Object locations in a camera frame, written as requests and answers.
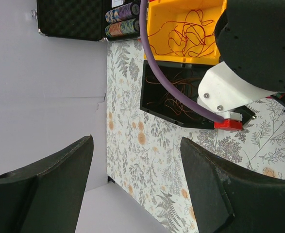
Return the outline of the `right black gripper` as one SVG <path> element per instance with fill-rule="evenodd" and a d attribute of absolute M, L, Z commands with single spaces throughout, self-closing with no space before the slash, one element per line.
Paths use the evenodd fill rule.
<path fill-rule="evenodd" d="M 229 0 L 215 27 L 222 62 L 285 107 L 285 0 Z"/>

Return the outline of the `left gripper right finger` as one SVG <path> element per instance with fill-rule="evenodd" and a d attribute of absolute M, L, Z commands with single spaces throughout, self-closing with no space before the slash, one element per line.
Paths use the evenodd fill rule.
<path fill-rule="evenodd" d="M 188 138 L 181 158 L 201 233 L 285 233 L 285 180 L 223 159 Z"/>

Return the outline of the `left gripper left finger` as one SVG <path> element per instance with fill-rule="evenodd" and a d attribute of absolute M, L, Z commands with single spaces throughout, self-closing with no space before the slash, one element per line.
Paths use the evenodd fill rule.
<path fill-rule="evenodd" d="M 73 233 L 93 158 L 92 136 L 0 175 L 0 233 Z"/>

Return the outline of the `dark red wires yellow bin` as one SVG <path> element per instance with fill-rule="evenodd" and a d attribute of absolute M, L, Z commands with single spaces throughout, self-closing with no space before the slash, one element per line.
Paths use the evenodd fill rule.
<path fill-rule="evenodd" d="M 181 20 L 164 22 L 148 33 L 154 55 L 203 58 L 215 51 L 215 21 L 201 9 L 190 10 Z"/>

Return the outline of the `black bin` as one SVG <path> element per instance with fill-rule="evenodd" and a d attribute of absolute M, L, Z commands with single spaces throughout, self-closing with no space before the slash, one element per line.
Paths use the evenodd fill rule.
<path fill-rule="evenodd" d="M 163 61 L 158 61 L 157 64 L 166 78 L 194 101 L 198 97 L 198 85 L 212 67 Z M 147 60 L 143 63 L 140 109 L 180 127 L 214 129 L 214 122 L 193 112 L 160 84 Z"/>

